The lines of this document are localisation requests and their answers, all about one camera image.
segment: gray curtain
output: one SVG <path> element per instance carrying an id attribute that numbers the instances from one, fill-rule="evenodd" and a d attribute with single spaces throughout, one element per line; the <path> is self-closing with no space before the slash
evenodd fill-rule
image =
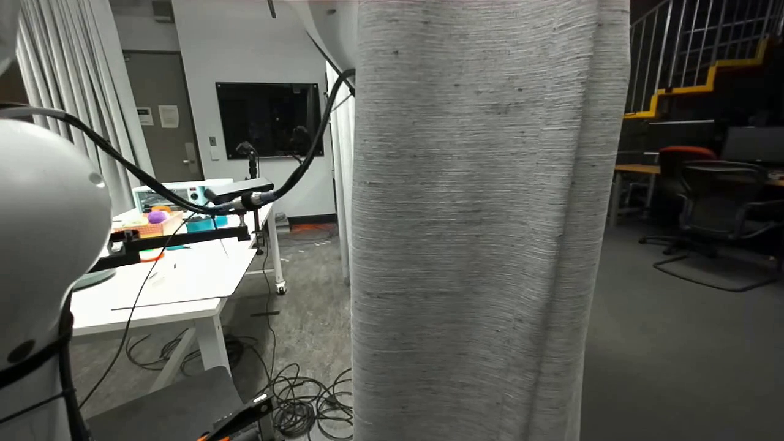
<path id="1" fill-rule="evenodd" d="M 80 118 L 124 159 L 151 173 L 107 0 L 20 4 L 17 62 L 33 107 Z M 99 153 L 79 131 L 41 118 L 37 124 L 85 153 L 107 184 L 116 213 L 129 209 L 135 182 L 117 163 Z"/>
<path id="2" fill-rule="evenodd" d="M 575 441 L 628 0 L 362 0 L 357 441 Z"/>

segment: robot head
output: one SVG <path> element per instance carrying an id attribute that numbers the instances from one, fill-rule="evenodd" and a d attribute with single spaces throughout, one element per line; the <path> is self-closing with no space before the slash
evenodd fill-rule
<path id="1" fill-rule="evenodd" d="M 111 230 L 111 197 L 79 148 L 20 121 L 0 121 L 0 370 L 20 345 L 39 352 L 62 299 Z"/>

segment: electronic device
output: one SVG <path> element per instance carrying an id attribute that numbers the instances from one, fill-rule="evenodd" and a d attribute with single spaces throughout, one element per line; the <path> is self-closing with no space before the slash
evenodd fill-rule
<path id="1" fill-rule="evenodd" d="M 207 180 L 207 182 L 169 182 L 164 184 L 169 191 L 180 195 L 181 198 L 191 202 L 191 203 L 209 203 L 207 198 L 207 190 L 216 191 L 220 187 L 231 187 L 233 180 Z M 133 207 L 143 213 L 151 212 L 155 207 L 172 207 L 169 198 L 155 195 L 150 187 L 135 187 L 133 190 Z"/>
<path id="2" fill-rule="evenodd" d="M 721 159 L 784 168 L 784 129 L 731 129 Z"/>
<path id="3" fill-rule="evenodd" d="M 240 146 L 258 158 L 303 158 L 320 125 L 319 84 L 218 84 L 218 107 L 227 159 L 248 159 Z"/>

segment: yellow railing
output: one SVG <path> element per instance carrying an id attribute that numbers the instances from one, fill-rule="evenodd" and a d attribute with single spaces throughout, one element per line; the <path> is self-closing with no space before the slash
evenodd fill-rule
<path id="1" fill-rule="evenodd" d="M 697 84 L 697 86 L 682 86 L 682 88 L 657 88 L 646 110 L 639 113 L 628 113 L 624 121 L 654 121 L 660 118 L 660 102 L 663 95 L 700 95 L 700 93 L 714 93 L 716 91 L 716 76 L 719 71 L 728 71 L 728 70 L 755 70 L 765 64 L 765 55 L 768 55 L 770 39 L 759 39 L 757 45 L 757 55 L 753 59 L 719 59 L 711 64 L 706 84 Z"/>

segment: computer monitor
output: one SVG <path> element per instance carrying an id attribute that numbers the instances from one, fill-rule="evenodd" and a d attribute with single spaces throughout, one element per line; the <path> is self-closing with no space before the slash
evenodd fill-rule
<path id="1" fill-rule="evenodd" d="M 721 159 L 784 165 L 784 129 L 731 129 Z"/>
<path id="2" fill-rule="evenodd" d="M 258 158 L 308 156 L 320 125 L 319 84 L 218 84 L 225 158 L 246 159 L 237 146 Z"/>

